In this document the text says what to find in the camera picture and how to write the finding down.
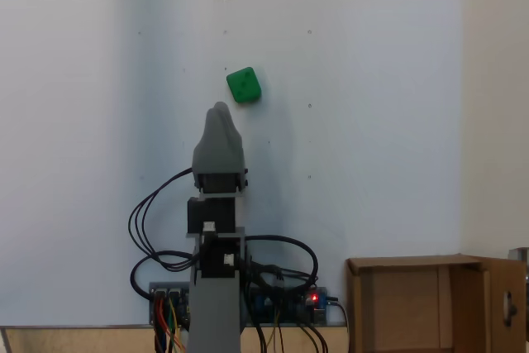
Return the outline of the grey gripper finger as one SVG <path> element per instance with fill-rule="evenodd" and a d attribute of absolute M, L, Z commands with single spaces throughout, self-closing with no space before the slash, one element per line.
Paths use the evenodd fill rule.
<path fill-rule="evenodd" d="M 242 138 L 231 117 L 229 107 L 224 102 L 214 105 L 219 127 L 219 144 L 222 167 L 226 172 L 244 172 L 245 156 Z"/>
<path fill-rule="evenodd" d="M 214 106 L 207 111 L 203 135 L 193 151 L 192 169 L 203 173 L 229 173 L 222 167 L 218 116 Z"/>

